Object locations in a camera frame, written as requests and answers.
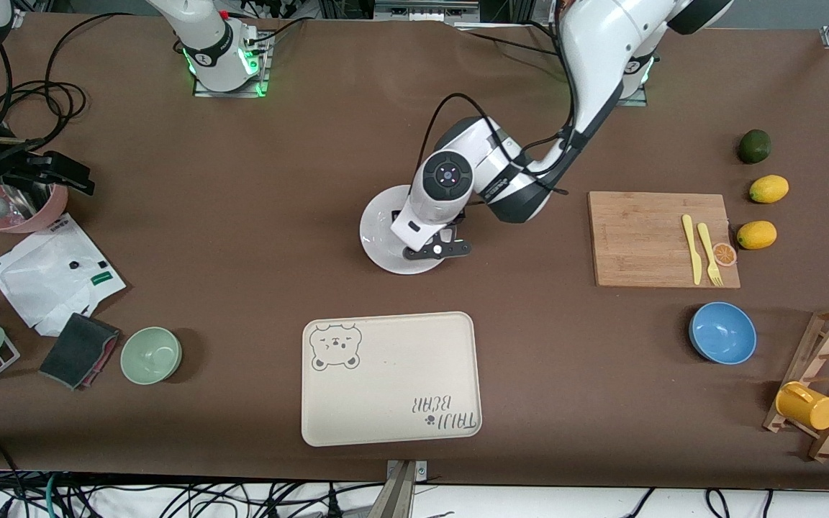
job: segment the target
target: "yellow knife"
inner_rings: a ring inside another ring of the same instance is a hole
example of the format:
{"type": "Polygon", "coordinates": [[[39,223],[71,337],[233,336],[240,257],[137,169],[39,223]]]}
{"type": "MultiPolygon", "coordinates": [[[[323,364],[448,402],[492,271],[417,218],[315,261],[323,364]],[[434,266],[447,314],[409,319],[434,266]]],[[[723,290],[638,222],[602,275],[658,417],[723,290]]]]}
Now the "yellow knife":
{"type": "Polygon", "coordinates": [[[699,286],[702,282],[702,259],[697,252],[697,244],[693,239],[693,219],[689,214],[684,214],[684,232],[687,233],[687,244],[690,245],[690,259],[693,260],[693,284],[699,286]]]}

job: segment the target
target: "orange slice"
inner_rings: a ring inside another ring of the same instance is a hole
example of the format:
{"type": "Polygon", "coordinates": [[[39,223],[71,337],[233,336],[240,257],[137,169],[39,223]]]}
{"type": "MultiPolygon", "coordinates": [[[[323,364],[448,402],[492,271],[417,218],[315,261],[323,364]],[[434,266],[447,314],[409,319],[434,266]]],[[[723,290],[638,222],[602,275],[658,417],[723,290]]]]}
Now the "orange slice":
{"type": "Polygon", "coordinates": [[[715,255],[715,262],[719,266],[731,266],[738,261],[738,255],[734,252],[734,248],[726,242],[717,242],[712,247],[712,253],[715,255]]]}

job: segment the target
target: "green cable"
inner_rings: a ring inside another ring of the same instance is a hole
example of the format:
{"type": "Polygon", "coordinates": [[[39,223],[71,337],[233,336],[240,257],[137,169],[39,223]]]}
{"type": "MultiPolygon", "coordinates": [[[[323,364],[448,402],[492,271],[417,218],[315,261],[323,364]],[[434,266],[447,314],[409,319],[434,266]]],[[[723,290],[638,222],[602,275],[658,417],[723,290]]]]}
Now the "green cable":
{"type": "Polygon", "coordinates": [[[56,513],[53,512],[53,481],[56,480],[56,474],[50,475],[50,480],[47,480],[47,491],[46,501],[47,501],[47,512],[50,514],[50,518],[56,518],[56,513]]]}

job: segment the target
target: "avocado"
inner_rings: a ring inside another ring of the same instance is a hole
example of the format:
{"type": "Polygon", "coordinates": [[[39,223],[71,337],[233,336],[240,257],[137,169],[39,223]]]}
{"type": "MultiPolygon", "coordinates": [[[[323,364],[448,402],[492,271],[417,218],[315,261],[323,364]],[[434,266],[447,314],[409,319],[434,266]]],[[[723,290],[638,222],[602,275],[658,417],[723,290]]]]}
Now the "avocado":
{"type": "Polygon", "coordinates": [[[771,150],[769,135],[763,130],[751,130],[740,139],[738,158],[745,164],[756,164],[766,160],[771,150]]]}

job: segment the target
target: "white tray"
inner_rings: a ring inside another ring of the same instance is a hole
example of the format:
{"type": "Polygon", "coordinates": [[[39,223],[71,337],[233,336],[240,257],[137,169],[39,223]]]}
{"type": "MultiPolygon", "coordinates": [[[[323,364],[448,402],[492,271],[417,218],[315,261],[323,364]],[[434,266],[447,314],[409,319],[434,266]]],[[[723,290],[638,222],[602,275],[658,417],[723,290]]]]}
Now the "white tray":
{"type": "Polygon", "coordinates": [[[311,446],[470,437],[481,427],[475,334],[463,312],[316,320],[302,343],[311,446]]]}

